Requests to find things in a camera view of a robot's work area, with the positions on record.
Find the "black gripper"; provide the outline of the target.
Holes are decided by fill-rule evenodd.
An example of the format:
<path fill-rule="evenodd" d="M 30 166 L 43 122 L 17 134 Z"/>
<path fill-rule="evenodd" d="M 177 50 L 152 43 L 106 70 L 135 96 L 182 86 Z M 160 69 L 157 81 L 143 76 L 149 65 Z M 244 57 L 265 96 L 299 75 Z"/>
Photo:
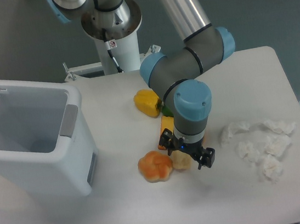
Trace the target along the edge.
<path fill-rule="evenodd" d="M 216 150 L 210 147 L 202 147 L 201 140 L 194 143 L 186 143 L 184 142 L 184 139 L 174 137 L 172 131 L 167 128 L 164 129 L 160 136 L 159 145 L 167 150 L 168 156 L 170 156 L 173 151 L 180 151 L 190 156 L 195 156 L 196 161 L 199 164 L 199 170 L 202 166 L 211 168 L 215 160 Z"/>

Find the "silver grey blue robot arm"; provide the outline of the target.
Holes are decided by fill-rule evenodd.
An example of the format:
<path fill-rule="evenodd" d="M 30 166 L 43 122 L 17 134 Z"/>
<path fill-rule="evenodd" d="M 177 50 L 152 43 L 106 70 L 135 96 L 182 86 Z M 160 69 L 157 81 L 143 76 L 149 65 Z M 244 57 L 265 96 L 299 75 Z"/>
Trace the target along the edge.
<path fill-rule="evenodd" d="M 47 0 L 63 23 L 80 18 L 84 32 L 97 48 L 105 75 L 139 70 L 142 79 L 174 114 L 174 128 L 164 130 L 159 144 L 181 151 L 211 167 L 215 150 L 202 146 L 211 110 L 211 92 L 197 77 L 222 63 L 235 51 L 227 29 L 214 27 L 198 0 L 161 0 L 184 42 L 175 56 L 151 46 L 139 53 L 137 30 L 142 21 L 133 0 Z"/>

